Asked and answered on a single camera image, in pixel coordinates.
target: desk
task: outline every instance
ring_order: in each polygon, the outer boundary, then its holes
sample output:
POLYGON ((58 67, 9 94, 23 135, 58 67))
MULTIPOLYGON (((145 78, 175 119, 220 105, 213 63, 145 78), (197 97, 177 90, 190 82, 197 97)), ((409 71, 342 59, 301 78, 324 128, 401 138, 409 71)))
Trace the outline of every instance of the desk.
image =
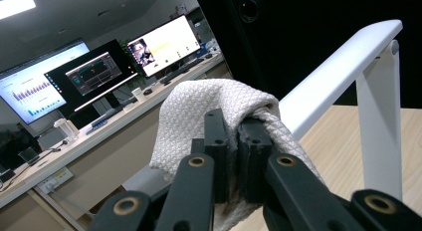
MULTIPOLYGON (((83 229, 79 219, 84 212, 80 208, 91 209, 149 163, 158 127, 159 107, 172 89, 182 81, 195 80, 205 73, 227 73, 223 62, 222 55, 216 55, 175 78, 167 86, 155 85, 145 102, 136 102, 131 111, 113 116, 104 127, 90 135, 85 135, 88 127, 82 128, 76 141, 62 146, 60 152, 50 153, 40 162, 43 163, 41 167, 36 164, 24 170, 14 184, 0 194, 2 212, 11 208, 8 203, 66 166, 74 177, 58 187, 61 195, 45 195, 42 192, 37 195, 47 200, 73 227, 83 229), (80 208, 69 201, 78 203, 80 208)), ((1 226, 4 225, 3 213, 0 213, 1 226)))
MULTIPOLYGON (((422 110, 401 109, 403 203, 422 216, 422 110)), ((332 106, 300 140, 332 193, 350 200, 363 189, 358 109, 332 106)), ((262 208, 232 231, 266 231, 262 208)))

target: keyboard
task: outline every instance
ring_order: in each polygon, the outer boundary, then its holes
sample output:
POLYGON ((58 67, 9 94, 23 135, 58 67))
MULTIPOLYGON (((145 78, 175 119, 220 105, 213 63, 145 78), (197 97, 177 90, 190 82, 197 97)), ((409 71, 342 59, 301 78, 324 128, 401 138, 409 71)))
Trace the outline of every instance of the keyboard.
POLYGON ((176 78, 177 76, 184 74, 186 72, 188 72, 191 68, 197 66, 198 64, 200 64, 202 61, 204 61, 204 59, 196 59, 192 62, 189 62, 188 64, 185 64, 183 66, 181 66, 178 70, 171 72, 170 74, 168 74, 165 78, 163 78, 160 82, 162 84, 168 84, 168 82, 170 82, 171 80, 173 80, 174 78, 176 78))
POLYGON ((124 107, 126 107, 128 104, 132 104, 132 103, 134 103, 136 101, 137 101, 137 99, 135 97, 133 97, 133 98, 128 99, 124 103, 120 104, 117 108, 107 110, 105 112, 105 114, 103 114, 102 116, 100 116, 99 118, 97 118, 96 120, 94 120, 93 122, 91 122, 92 128, 89 129, 86 134, 90 134, 93 131, 96 131, 97 129, 99 129, 100 127, 102 127, 103 125, 105 125, 107 123, 107 120, 110 117, 112 117, 112 116, 120 113, 124 109, 124 107))
POLYGON ((96 131, 97 129, 99 129, 99 128, 101 128, 103 125, 105 125, 107 123, 107 121, 106 121, 106 119, 105 120, 103 120, 103 121, 101 121, 101 122, 98 122, 97 124, 96 124, 96 126, 93 126, 92 128, 90 128, 85 134, 86 135, 89 135, 89 134, 91 134, 92 132, 94 132, 94 131, 96 131))

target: ceiling light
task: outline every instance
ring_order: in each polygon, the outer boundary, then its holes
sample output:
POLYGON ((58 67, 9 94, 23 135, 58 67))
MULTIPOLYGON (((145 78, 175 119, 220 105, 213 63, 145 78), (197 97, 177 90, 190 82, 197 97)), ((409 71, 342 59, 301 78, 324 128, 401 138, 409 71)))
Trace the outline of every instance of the ceiling light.
POLYGON ((0 1, 0 19, 19 14, 35 8, 34 0, 2 0, 0 1))

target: screen content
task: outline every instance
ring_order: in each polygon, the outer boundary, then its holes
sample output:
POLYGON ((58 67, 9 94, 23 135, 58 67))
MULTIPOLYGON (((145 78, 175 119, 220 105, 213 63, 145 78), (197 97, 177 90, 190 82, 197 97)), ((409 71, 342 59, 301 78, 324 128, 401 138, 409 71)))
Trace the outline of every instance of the screen content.
POLYGON ((79 40, 0 74, 0 96, 26 124, 66 103, 44 74, 89 51, 79 40))
POLYGON ((66 76, 82 96, 121 75, 109 53, 104 53, 86 64, 66 73, 66 76))
POLYGON ((72 116, 137 76, 117 40, 112 40, 44 76, 67 103, 59 110, 72 116))
POLYGON ((185 16, 177 17, 127 43, 147 77, 188 57, 200 45, 185 16))

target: table surface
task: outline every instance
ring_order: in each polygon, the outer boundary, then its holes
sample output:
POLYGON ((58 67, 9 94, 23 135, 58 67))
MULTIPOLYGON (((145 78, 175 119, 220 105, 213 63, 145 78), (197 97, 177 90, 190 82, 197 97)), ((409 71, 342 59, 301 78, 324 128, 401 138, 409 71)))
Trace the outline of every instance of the table surface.
MULTIPOLYGON (((422 110, 401 110, 402 202, 422 216, 422 110)), ((363 189, 358 108, 332 106, 300 140, 332 193, 350 200, 363 189)), ((268 230, 262 208, 232 231, 268 230)))
POLYGON ((135 102, 133 109, 130 111, 122 111, 114 115, 107 120, 106 125, 89 135, 86 135, 86 132, 91 128, 91 125, 87 125, 80 129, 77 140, 63 145, 60 151, 50 152, 50 150, 47 149, 40 154, 41 159, 33 166, 24 164, 18 167, 15 169, 16 175, 3 184, 0 193, 0 208, 36 186, 62 167, 74 161, 137 117, 164 101, 177 84, 183 81, 195 80, 223 61, 223 55, 214 55, 212 58, 206 59, 199 65, 190 69, 189 72, 174 78, 169 85, 165 86, 161 83, 157 83, 152 87, 153 93, 145 96, 145 101, 135 102), (4 187, 8 186, 9 182, 13 183, 7 189, 3 190, 4 187))

